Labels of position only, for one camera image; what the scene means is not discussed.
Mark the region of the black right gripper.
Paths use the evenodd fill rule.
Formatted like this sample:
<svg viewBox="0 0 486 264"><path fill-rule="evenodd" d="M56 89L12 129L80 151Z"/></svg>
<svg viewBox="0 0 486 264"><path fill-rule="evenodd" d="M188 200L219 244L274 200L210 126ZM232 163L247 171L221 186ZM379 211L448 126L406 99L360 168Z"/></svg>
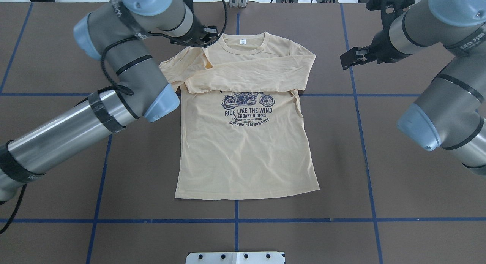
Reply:
<svg viewBox="0 0 486 264"><path fill-rule="evenodd" d="M391 44L389 35L382 30L373 37L370 45L349 49L340 56L340 61L343 70L373 61L377 61L378 64L396 63L399 61L399 52Z"/></svg>

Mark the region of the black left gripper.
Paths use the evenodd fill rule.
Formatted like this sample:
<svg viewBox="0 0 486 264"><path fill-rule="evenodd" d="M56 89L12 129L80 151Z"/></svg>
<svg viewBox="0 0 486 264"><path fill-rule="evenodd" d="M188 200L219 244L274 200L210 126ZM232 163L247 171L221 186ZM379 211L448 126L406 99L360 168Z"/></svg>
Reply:
<svg viewBox="0 0 486 264"><path fill-rule="evenodd" d="M208 47L219 39L216 26L204 26L196 17L185 18L169 35L171 44L187 47Z"/></svg>

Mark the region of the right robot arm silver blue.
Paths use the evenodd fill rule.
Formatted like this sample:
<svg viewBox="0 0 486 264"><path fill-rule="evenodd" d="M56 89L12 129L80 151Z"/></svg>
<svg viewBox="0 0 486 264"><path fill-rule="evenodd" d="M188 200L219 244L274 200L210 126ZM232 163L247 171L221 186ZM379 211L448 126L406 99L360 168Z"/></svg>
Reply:
<svg viewBox="0 0 486 264"><path fill-rule="evenodd" d="M485 177L486 126L477 109L486 96L486 0L368 0L366 8L380 11L382 30L370 45L342 54L342 68L397 63L443 44L454 58L396 125L423 149L448 150L472 173Z"/></svg>

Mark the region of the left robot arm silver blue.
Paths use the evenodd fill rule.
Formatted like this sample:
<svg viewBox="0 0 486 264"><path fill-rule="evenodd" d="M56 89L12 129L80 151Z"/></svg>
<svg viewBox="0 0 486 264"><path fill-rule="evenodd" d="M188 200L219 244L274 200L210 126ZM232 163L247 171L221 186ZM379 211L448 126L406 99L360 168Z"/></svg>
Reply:
<svg viewBox="0 0 486 264"><path fill-rule="evenodd" d="M98 60L110 86L96 90L73 108L1 146L1 204L20 189L5 226L13 222L28 183L134 120L159 120L179 106L143 39L161 36L172 44L205 48L222 33L204 26L192 0L109 0L73 29L78 46Z"/></svg>

